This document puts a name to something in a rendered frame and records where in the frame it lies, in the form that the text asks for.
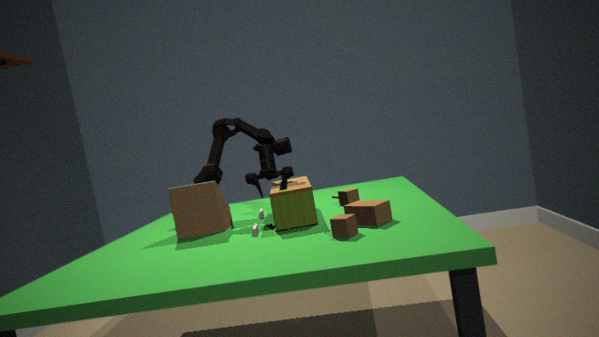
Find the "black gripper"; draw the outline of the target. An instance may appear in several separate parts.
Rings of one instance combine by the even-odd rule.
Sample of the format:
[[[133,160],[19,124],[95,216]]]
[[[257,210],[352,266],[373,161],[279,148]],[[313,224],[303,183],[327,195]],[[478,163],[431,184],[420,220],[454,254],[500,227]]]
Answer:
[[[248,184],[252,184],[257,187],[262,198],[263,198],[263,194],[262,194],[262,191],[260,188],[260,183],[258,181],[259,179],[270,178],[270,177],[281,175],[282,176],[282,189],[285,190],[287,179],[289,179],[290,176],[294,176],[293,168],[291,166],[284,167],[284,168],[282,168],[282,170],[277,171],[276,165],[275,165],[275,160],[274,160],[273,156],[262,157],[260,159],[260,165],[261,165],[262,174],[255,174],[255,173],[246,174],[245,178],[246,178],[246,181]]]

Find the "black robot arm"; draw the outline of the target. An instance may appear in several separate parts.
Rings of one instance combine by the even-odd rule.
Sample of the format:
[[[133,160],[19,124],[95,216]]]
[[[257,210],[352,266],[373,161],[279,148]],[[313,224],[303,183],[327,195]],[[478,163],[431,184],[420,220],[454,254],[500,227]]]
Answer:
[[[235,128],[230,130],[227,125],[234,125]],[[208,163],[203,167],[201,173],[194,179],[195,184],[213,180],[215,180],[217,185],[220,183],[223,172],[219,168],[219,165],[225,141],[240,131],[257,140],[259,145],[256,144],[253,149],[259,151],[260,159],[267,156],[274,157],[273,152],[278,156],[292,152],[288,137],[275,140],[269,130],[257,129],[240,118],[220,119],[213,125],[214,141],[209,154]]]

